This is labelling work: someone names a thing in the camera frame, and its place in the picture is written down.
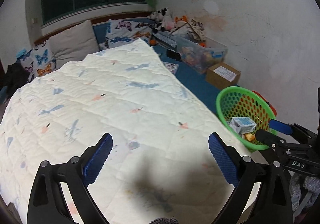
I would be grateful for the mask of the colourful picture book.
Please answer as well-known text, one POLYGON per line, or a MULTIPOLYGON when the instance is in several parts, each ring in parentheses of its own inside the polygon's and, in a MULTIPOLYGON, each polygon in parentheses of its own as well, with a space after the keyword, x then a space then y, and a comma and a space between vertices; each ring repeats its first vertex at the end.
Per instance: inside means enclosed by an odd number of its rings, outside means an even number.
POLYGON ((169 70, 172 74, 176 74, 179 69, 179 64, 170 63, 170 62, 163 62, 164 66, 169 70))

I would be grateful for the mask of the beige cushion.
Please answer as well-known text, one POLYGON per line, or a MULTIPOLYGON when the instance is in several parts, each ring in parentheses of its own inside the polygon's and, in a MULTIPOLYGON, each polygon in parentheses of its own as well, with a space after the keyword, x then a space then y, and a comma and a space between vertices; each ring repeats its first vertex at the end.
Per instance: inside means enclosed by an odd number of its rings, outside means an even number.
POLYGON ((99 44, 90 20, 49 38, 57 68, 70 61, 82 61, 88 54, 99 51, 99 44))

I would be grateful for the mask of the green plastic waste basket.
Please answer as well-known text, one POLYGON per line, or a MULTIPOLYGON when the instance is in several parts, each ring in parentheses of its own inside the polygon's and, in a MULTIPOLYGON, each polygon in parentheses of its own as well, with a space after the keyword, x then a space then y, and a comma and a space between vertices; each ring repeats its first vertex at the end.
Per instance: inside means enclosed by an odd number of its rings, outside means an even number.
POLYGON ((257 139, 253 141, 244 139, 229 125, 233 118, 249 117, 256 123, 256 131, 263 129, 272 134, 277 134, 275 130, 269 127, 270 120, 276 119, 276 115, 267 102, 253 91, 238 86, 230 86, 220 91, 215 103, 217 116, 221 123, 223 123, 249 151, 253 152, 268 149, 267 145, 259 142, 257 139))

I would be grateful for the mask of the left butterfly pillow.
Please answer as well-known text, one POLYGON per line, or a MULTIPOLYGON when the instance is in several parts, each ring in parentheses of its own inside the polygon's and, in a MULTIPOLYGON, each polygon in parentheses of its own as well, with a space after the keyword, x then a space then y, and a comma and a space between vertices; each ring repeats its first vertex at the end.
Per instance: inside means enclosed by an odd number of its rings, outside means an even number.
POLYGON ((28 82, 55 71, 57 67, 49 40, 43 41, 29 51, 25 49, 20 51, 17 60, 29 73, 28 82))

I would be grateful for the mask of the white quilted table cover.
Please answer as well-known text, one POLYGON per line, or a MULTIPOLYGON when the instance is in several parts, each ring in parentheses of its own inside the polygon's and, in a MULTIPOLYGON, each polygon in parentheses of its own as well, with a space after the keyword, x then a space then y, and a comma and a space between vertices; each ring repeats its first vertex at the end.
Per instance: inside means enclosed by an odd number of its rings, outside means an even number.
POLYGON ((65 163, 109 133, 112 151, 88 189, 110 223, 211 223, 233 191, 209 150, 213 132, 249 153, 138 39, 15 92, 1 122, 1 195, 25 222, 40 163, 65 163))

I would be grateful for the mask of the clear toy storage bin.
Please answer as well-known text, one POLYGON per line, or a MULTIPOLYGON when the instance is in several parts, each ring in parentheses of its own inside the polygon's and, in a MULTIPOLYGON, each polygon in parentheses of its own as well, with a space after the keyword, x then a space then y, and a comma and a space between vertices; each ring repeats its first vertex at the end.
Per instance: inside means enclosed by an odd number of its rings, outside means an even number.
POLYGON ((181 60, 199 74, 206 73, 209 67, 224 61, 228 52, 227 46, 211 38, 206 38, 205 46, 182 35, 176 36, 174 41, 176 42, 176 50, 181 55, 181 60))

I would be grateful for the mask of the right butterfly pillow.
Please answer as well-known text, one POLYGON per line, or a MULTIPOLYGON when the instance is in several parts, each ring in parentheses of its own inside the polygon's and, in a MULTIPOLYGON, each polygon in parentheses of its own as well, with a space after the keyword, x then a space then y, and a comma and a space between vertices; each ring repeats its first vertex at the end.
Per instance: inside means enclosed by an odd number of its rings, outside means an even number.
POLYGON ((94 26, 99 50, 115 48, 141 39, 150 44, 152 24, 136 20, 114 20, 94 26))

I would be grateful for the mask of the brown cardboard box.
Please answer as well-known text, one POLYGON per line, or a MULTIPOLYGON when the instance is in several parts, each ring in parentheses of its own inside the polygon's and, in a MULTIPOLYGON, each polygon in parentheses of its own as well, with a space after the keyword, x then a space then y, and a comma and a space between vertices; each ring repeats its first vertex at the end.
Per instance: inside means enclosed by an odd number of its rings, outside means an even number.
POLYGON ((223 90, 229 86, 235 86, 240 76, 240 71, 220 62, 207 69, 206 81, 217 89, 223 90))

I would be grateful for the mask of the butterfly pillow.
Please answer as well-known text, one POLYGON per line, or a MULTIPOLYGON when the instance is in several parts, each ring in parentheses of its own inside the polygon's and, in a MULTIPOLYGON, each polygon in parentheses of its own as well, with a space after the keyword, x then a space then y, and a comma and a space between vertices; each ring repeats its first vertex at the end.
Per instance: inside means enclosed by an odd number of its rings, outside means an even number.
POLYGON ((28 82, 55 71, 57 67, 49 40, 43 41, 29 51, 25 49, 20 51, 17 60, 29 73, 28 82))
POLYGON ((136 20, 114 20, 94 26, 99 50, 115 48, 141 39, 150 44, 152 24, 136 20))

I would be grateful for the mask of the black clothing pile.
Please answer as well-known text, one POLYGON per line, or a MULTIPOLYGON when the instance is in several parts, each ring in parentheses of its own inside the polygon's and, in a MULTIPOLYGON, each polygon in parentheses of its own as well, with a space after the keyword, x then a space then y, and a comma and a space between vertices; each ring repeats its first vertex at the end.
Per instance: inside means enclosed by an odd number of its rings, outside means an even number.
POLYGON ((30 73, 26 71, 20 63, 8 65, 7 72, 4 75, 2 87, 7 87, 7 98, 11 98, 13 94, 22 86, 24 86, 29 79, 30 73))

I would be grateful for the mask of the blue white milk carton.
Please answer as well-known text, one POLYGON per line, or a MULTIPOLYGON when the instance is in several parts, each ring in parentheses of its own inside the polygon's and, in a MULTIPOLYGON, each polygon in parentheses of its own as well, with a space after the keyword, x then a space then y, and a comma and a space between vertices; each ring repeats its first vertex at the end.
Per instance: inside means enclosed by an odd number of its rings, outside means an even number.
POLYGON ((233 117, 229 122, 229 126, 237 134, 252 133, 257 124, 250 117, 233 117))

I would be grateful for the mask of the red plastic stool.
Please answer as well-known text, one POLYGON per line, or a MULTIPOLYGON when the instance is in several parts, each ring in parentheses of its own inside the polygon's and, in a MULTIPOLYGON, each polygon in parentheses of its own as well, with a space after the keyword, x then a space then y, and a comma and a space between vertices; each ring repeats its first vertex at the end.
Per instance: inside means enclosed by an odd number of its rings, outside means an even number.
POLYGON ((259 92, 257 91, 252 91, 254 94, 256 94, 257 96, 259 96, 260 98, 262 98, 264 100, 264 102, 266 102, 268 104, 268 106, 270 107, 270 109, 272 110, 272 112, 274 113, 275 116, 277 116, 277 111, 276 109, 271 105, 271 103, 269 103, 259 92))

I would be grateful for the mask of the cow plush toy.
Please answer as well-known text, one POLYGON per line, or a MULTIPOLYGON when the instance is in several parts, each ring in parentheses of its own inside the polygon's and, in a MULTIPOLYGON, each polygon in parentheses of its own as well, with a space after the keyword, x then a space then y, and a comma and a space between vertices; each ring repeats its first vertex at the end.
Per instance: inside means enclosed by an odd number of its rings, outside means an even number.
POLYGON ((148 19, 155 22, 152 28, 153 33, 157 33, 159 31, 171 31, 175 28, 175 22, 167 8, 163 8, 159 11, 153 11, 148 16, 148 19))

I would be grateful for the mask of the orange peel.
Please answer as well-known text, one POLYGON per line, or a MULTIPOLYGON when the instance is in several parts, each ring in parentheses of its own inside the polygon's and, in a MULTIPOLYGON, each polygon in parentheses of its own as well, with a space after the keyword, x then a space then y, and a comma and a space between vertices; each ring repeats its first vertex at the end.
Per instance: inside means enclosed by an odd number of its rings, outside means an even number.
POLYGON ((252 134, 252 133, 246 133, 246 134, 244 134, 244 135, 243 135, 243 138, 244 138, 245 140, 249 141, 249 142, 253 142, 253 141, 256 140, 255 135, 252 134))

